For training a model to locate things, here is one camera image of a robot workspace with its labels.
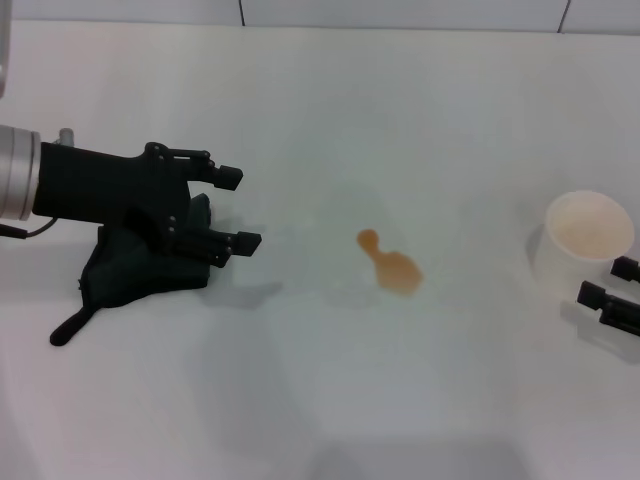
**white paper cup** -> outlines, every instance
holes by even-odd
[[[598,283],[634,240],[627,212],[601,193],[579,191],[556,198],[547,209],[533,257],[533,275],[556,297],[575,302],[583,281]]]

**cable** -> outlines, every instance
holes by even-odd
[[[41,233],[46,232],[51,227],[53,227],[57,221],[58,221],[57,218],[52,218],[44,226],[40,227],[37,230],[34,230],[33,232],[27,233],[27,238],[35,237],[36,235],[40,235]]]

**silver metal cylinder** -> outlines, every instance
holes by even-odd
[[[0,125],[0,217],[26,220],[40,173],[40,134]]]

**white wall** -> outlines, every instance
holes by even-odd
[[[640,34],[640,0],[573,0],[562,31]]]
[[[13,0],[13,18],[242,24],[238,0]]]
[[[243,0],[242,4],[247,25],[555,32],[566,0]]]

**brown liquid spill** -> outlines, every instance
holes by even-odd
[[[381,252],[379,242],[375,230],[363,230],[358,234],[358,244],[376,267],[378,285],[398,295],[413,295],[424,278],[422,272],[413,260],[400,252]]]

